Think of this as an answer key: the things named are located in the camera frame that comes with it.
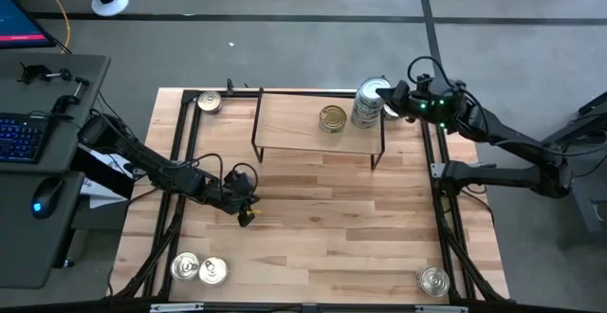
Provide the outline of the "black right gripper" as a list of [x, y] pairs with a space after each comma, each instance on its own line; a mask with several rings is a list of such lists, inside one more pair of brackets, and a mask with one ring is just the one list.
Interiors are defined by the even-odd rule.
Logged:
[[384, 101], [402, 101], [397, 113], [407, 122], [425, 120], [433, 124], [446, 122], [444, 98], [431, 90], [431, 83], [411, 86], [406, 81], [399, 81], [395, 87], [378, 88], [376, 93]]

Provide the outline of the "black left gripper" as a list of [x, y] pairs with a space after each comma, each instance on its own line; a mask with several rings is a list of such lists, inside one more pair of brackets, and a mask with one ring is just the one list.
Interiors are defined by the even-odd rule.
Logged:
[[233, 183], [224, 186], [221, 191], [210, 190], [208, 204], [227, 214], [236, 214], [239, 226], [245, 228], [255, 218], [252, 205], [260, 199], [251, 186]]

